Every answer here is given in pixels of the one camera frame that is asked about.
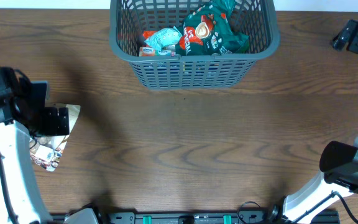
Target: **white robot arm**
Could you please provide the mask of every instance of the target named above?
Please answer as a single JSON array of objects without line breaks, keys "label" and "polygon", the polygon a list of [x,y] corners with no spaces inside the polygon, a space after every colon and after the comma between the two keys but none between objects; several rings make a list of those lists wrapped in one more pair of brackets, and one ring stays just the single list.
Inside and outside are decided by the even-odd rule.
[{"label": "white robot arm", "polygon": [[[356,137],[354,141],[354,146],[355,147],[347,147],[345,144],[331,142],[321,156],[320,169],[322,169],[322,171],[327,172],[327,165],[324,163],[333,163],[331,160],[349,159],[354,162],[346,163],[346,161],[342,161],[342,163],[336,164],[336,167],[330,167],[330,170],[336,169],[334,172],[329,173],[331,176],[336,175],[334,177],[327,177],[327,173],[320,171],[299,191],[285,198],[282,214],[289,220],[296,221],[297,223],[310,223],[313,217],[319,212],[339,200],[339,197],[331,195],[332,192],[337,192],[342,197],[358,193],[358,137]],[[343,153],[341,153],[341,150],[350,152],[345,154],[347,156],[345,157],[344,152],[342,151]],[[312,208],[322,201],[324,202],[311,212]],[[300,214],[304,214],[305,216],[299,219]]]},{"label": "white robot arm", "polygon": [[31,83],[19,70],[0,67],[0,223],[52,221],[32,168],[30,132],[56,136],[69,130],[66,108],[45,107],[47,92],[47,82]]}]

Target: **snack bag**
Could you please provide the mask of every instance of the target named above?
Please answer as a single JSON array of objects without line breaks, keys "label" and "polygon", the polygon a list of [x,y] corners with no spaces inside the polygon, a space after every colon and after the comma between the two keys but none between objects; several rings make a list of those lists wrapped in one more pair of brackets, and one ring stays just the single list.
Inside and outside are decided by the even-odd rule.
[{"label": "snack bag", "polygon": [[176,27],[173,28],[164,28],[146,39],[146,44],[155,50],[162,50],[163,47],[168,45],[177,44],[181,38],[181,33]]},{"label": "snack bag", "polygon": [[151,36],[153,36],[153,34],[155,34],[156,32],[158,32],[158,31],[145,31],[145,32],[143,32],[143,37],[144,37],[144,39],[148,39],[149,37],[151,37]]},{"label": "snack bag", "polygon": [[249,48],[249,37],[234,34],[228,18],[235,0],[212,0],[186,16],[183,21],[183,37],[176,45],[180,55],[212,55],[214,53],[244,53]]}]

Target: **wooden table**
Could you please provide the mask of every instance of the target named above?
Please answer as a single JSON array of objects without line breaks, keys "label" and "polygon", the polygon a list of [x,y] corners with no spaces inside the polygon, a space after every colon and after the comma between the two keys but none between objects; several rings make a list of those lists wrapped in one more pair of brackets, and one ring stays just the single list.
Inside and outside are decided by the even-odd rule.
[{"label": "wooden table", "polygon": [[149,91],[111,52],[109,11],[0,10],[0,65],[82,106],[57,170],[34,166],[48,209],[234,210],[297,191],[329,141],[358,135],[358,56],[329,46],[358,13],[277,15],[280,47],[235,87]]}]

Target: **gray plastic basket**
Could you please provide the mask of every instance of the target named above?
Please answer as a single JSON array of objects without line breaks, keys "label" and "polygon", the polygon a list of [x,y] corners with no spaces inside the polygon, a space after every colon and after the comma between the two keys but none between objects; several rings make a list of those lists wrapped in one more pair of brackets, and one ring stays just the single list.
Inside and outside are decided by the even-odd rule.
[{"label": "gray plastic basket", "polygon": [[143,31],[181,26],[190,12],[209,0],[111,0],[111,49],[150,89],[233,86],[257,60],[272,55],[280,42],[273,0],[235,1],[229,22],[234,32],[249,35],[246,54],[138,57]]}]

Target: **black cable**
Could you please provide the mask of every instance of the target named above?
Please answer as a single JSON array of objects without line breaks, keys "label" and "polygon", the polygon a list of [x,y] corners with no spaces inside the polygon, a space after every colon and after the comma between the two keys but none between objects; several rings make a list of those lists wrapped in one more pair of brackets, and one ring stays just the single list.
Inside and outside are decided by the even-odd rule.
[{"label": "black cable", "polygon": [[245,224],[247,224],[246,221],[244,221],[244,220],[240,217],[240,209],[241,209],[242,207],[244,207],[245,205],[250,204],[250,203],[252,203],[252,204],[254,204],[254,205],[258,205],[258,203],[256,203],[256,202],[248,201],[248,202],[244,202],[244,203],[239,207],[239,209],[237,210],[237,218],[238,218],[239,220],[241,220],[241,221],[242,221],[243,223],[245,223]]},{"label": "black cable", "polygon": [[4,201],[5,201],[7,214],[8,214],[8,216],[11,219],[11,222],[13,224],[19,224],[19,222],[17,221],[17,216],[15,215],[14,210],[12,208],[11,199],[9,198],[9,193],[8,193],[8,190],[7,190],[5,171],[4,171],[4,165],[2,163],[2,155],[1,155],[1,153],[0,153],[0,181],[1,181],[2,194],[4,196]]},{"label": "black cable", "polygon": [[38,143],[38,139],[37,139],[37,138],[34,137],[34,138],[32,138],[32,139],[35,141],[35,143],[34,143],[33,146],[30,147],[30,149],[34,148],[34,146],[36,146],[37,143]]},{"label": "black cable", "polygon": [[322,204],[326,203],[329,199],[335,197],[334,192],[332,192],[331,194],[329,194],[327,197],[325,197],[324,199],[322,199],[319,203],[317,203],[315,206],[313,206],[310,210],[307,210],[304,214],[302,214],[301,216],[299,216],[296,220],[292,221],[292,223],[298,223],[302,218],[306,217],[307,215],[309,215],[311,212],[313,212],[314,210],[316,210],[318,207],[320,207]]},{"label": "black cable", "polygon": [[355,218],[355,216],[353,215],[353,213],[351,212],[350,208],[347,206],[347,203],[345,202],[345,200],[342,198],[341,194],[339,194],[338,192],[333,192],[334,195],[338,196],[339,199],[341,200],[343,207],[345,207],[345,210],[347,212],[347,214],[350,216],[350,218],[356,223],[358,224],[358,220]]}]

